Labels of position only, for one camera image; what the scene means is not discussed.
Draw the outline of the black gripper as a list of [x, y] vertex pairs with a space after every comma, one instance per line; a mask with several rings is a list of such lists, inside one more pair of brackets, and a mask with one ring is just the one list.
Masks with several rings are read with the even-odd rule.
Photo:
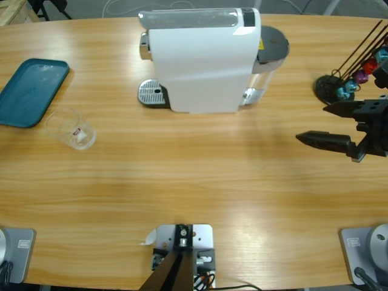
[[343, 153], [353, 162], [361, 162], [366, 155], [387, 156], [387, 117], [383, 116], [387, 111], [386, 99], [340, 101], [323, 110], [342, 118], [364, 121], [358, 122], [356, 129], [365, 132], [365, 137], [357, 145], [349, 135], [311, 130], [297, 134], [296, 139], [316, 149]]

